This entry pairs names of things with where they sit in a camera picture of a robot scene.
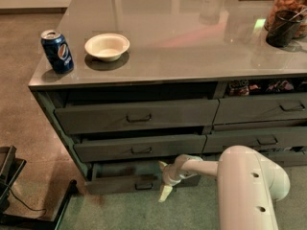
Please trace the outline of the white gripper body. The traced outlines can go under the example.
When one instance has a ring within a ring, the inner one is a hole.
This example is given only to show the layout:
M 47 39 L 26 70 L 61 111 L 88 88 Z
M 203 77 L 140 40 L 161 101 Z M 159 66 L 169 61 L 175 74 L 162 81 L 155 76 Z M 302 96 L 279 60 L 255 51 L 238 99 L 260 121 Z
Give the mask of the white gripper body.
M 162 172 L 162 178 L 166 185 L 175 186 L 181 181 L 181 177 L 174 165 L 167 165 Z

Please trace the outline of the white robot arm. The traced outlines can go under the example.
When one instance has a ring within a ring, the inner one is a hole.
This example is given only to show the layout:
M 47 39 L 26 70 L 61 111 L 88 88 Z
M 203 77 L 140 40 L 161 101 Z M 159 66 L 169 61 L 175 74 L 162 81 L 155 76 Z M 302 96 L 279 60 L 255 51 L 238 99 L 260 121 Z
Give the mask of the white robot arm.
M 160 162 L 159 200 L 165 201 L 182 180 L 196 175 L 217 180 L 220 230 L 279 230 L 273 204 L 290 191 L 283 168 L 255 149 L 227 148 L 217 161 L 182 154 L 174 163 Z

